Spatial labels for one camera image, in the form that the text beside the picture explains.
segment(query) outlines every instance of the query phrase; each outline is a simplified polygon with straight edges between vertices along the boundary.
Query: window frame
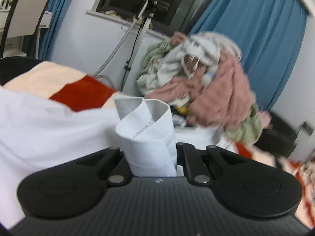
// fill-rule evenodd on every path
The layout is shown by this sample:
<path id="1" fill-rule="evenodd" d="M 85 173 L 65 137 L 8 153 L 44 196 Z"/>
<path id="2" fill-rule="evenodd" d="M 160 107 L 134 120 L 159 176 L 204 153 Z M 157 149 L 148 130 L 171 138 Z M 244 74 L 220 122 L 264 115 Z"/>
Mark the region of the window frame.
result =
<path id="1" fill-rule="evenodd" d="M 117 11 L 118 13 L 124 14 L 128 17 L 133 17 L 134 13 L 122 10 L 116 7 L 111 7 L 109 6 L 111 0 L 95 0 L 95 3 L 92 7 L 92 11 L 99 12 L 104 10 L 104 6 L 106 6 L 107 10 L 114 10 Z M 166 19 L 164 22 L 170 23 L 174 14 L 176 13 L 176 10 L 181 3 L 182 0 L 174 0 L 173 4 L 170 6 L 169 12 L 166 16 Z M 192 29 L 196 21 L 200 18 L 204 10 L 207 8 L 209 3 L 212 0 L 194 0 L 192 3 L 192 6 L 190 7 L 187 16 L 185 17 L 184 22 L 182 23 L 182 26 L 179 30 L 182 33 L 188 34 L 189 31 Z M 166 34 L 168 36 L 173 35 L 173 30 L 167 25 L 166 23 L 160 23 L 158 21 L 152 20 L 153 25 L 157 29 L 157 32 L 160 32 L 162 34 Z"/>

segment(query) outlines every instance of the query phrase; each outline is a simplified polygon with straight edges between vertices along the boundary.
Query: flexible tube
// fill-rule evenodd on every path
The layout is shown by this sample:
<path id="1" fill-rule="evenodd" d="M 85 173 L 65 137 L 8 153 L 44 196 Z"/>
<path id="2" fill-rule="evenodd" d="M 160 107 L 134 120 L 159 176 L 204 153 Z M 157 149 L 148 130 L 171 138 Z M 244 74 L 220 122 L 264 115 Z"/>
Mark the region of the flexible tube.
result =
<path id="1" fill-rule="evenodd" d="M 122 39 L 120 40 L 119 44 L 116 46 L 116 48 L 114 49 L 114 51 L 111 53 L 111 55 L 108 57 L 108 59 L 106 59 L 106 61 L 104 62 L 104 64 L 93 74 L 93 77 L 96 77 L 107 65 L 108 63 L 111 61 L 111 59 L 115 56 L 115 54 L 117 53 L 117 51 L 119 50 L 119 48 L 122 46 L 123 42 L 125 41 L 125 39 L 127 38 L 127 36 L 129 35 L 129 33 L 131 32 L 131 30 L 133 29 L 134 25 L 136 24 L 136 22 L 138 21 L 138 19 L 142 16 L 142 14 L 144 13 L 147 5 L 149 3 L 149 0 L 146 0 L 146 2 L 144 3 L 144 6 L 142 7 L 138 17 L 136 17 L 130 28 L 128 29 L 128 31 L 125 33 L 125 35 L 122 37 Z"/>

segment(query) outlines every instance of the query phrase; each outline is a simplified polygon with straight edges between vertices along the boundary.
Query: desk leg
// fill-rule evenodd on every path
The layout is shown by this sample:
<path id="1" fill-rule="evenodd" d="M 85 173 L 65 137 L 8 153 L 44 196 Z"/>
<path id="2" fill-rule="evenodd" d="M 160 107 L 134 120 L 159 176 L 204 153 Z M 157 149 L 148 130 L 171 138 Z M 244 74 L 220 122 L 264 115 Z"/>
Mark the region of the desk leg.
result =
<path id="1" fill-rule="evenodd" d="M 35 58 L 36 59 L 38 59 L 39 38 L 40 38 L 40 28 L 38 29 L 37 36 L 36 36 L 36 50 L 35 50 Z"/>

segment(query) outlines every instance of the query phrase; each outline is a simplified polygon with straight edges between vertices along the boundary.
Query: pile of clothes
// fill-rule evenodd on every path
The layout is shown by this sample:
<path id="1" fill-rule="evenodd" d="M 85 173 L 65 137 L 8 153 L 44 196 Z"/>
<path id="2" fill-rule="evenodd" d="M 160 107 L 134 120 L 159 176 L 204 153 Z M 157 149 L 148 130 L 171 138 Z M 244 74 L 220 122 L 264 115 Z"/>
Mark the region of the pile of clothes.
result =
<path id="1" fill-rule="evenodd" d="M 170 41 L 149 47 L 137 85 L 145 98 L 168 103 L 188 124 L 220 127 L 229 138 L 251 145 L 270 116 L 256 105 L 241 56 L 222 34 L 175 32 Z"/>

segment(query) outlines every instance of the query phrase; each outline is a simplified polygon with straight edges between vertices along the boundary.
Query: ribbed black surface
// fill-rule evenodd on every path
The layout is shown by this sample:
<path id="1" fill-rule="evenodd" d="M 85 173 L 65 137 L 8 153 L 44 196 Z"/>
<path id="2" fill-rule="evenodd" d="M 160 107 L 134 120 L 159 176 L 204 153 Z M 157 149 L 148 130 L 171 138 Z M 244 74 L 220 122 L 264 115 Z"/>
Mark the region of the ribbed black surface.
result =
<path id="1" fill-rule="evenodd" d="M 76 218 L 45 221 L 27 217 L 14 236 L 304 236 L 308 229 L 293 216 L 271 221 L 239 217 L 208 188 L 186 178 L 133 178 L 111 188 L 92 210 Z"/>

